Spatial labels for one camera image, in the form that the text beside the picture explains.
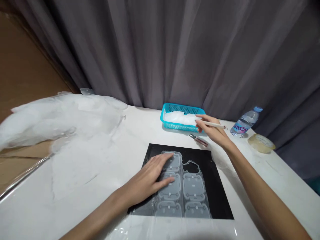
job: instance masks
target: blue bottle cap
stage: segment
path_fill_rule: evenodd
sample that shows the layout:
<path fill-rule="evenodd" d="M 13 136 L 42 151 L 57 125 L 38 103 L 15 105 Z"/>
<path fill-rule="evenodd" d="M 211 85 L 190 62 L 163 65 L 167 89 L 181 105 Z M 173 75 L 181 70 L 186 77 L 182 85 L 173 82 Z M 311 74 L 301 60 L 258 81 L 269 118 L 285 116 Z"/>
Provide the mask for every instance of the blue bottle cap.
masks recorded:
<path fill-rule="evenodd" d="M 261 112 L 263 109 L 261 107 L 254 107 L 253 110 L 256 112 Z"/>

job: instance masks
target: blue plastic basket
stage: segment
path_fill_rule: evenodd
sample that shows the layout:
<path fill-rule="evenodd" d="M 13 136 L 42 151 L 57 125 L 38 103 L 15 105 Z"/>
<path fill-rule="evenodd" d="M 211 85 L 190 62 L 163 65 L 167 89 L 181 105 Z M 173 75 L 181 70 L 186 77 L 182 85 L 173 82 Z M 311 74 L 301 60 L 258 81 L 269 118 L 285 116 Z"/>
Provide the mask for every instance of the blue plastic basket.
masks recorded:
<path fill-rule="evenodd" d="M 197 132 L 198 128 L 192 125 L 184 125 L 180 123 L 172 123 L 172 122 L 164 121 L 163 120 L 164 111 L 166 111 L 166 113 L 180 111 L 180 112 L 184 112 L 185 115 L 187 115 L 188 113 L 206 114 L 204 110 L 201 108 L 189 107 L 189 106 L 174 104 L 174 103 L 165 103 L 163 105 L 160 120 L 163 122 L 163 125 L 165 128 L 180 129 L 180 130 L 192 131 L 192 132 Z"/>

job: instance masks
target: left hand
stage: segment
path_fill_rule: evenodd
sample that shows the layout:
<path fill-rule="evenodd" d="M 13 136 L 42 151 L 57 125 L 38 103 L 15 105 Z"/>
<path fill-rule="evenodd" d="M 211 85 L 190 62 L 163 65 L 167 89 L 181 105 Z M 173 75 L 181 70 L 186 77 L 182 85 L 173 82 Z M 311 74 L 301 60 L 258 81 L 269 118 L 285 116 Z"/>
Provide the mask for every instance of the left hand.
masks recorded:
<path fill-rule="evenodd" d="M 156 182 L 164 164 L 172 156 L 173 153 L 164 153 L 152 157 L 136 175 L 116 191 L 119 197 L 124 199 L 127 208 L 142 202 L 174 181 L 174 177 L 169 177 Z"/>

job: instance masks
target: hand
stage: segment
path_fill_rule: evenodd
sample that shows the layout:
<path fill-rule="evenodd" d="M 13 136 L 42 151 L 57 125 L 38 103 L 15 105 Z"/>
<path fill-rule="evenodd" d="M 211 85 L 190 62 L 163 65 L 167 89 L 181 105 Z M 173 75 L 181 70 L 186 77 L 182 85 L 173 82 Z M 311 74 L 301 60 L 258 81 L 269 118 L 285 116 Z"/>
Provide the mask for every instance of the hand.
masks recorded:
<path fill-rule="evenodd" d="M 125 199 L 127 208 L 142 202 L 174 181 L 174 177 L 169 177 L 156 182 L 164 164 L 172 156 L 173 153 L 164 153 L 152 157 L 136 175 L 117 190 L 120 191 L 119 197 Z"/>
<path fill-rule="evenodd" d="M 232 141 L 229 139 L 225 131 L 221 128 L 211 127 L 204 124 L 203 121 L 212 122 L 220 124 L 220 121 L 214 117 L 210 117 L 206 114 L 196 114 L 196 117 L 202 117 L 201 120 L 196 120 L 196 127 L 198 128 L 198 131 L 201 133 L 202 130 L 205 131 L 205 133 L 208 135 L 208 137 L 217 143 L 219 146 L 224 147 L 229 143 L 232 143 Z"/>

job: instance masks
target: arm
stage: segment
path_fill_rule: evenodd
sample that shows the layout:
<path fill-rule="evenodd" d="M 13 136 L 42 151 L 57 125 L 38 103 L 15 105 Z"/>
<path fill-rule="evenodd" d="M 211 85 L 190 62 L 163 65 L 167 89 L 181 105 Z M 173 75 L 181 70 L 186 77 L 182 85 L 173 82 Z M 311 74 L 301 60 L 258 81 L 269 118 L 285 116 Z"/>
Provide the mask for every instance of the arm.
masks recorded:
<path fill-rule="evenodd" d="M 152 157 L 125 185 L 113 192 L 98 208 L 60 240 L 93 239 L 114 218 L 129 207 L 142 202 L 170 182 L 173 182 L 174 177 L 156 182 L 164 164 L 172 155 L 173 153 L 167 153 Z"/>
<path fill-rule="evenodd" d="M 207 115 L 197 115 L 202 120 L 220 124 Z M 220 145 L 229 156 L 248 197 L 264 226 L 274 239 L 311 239 L 296 217 L 275 192 L 254 170 L 223 129 L 206 126 L 197 120 L 199 132 L 204 130 L 211 140 Z"/>

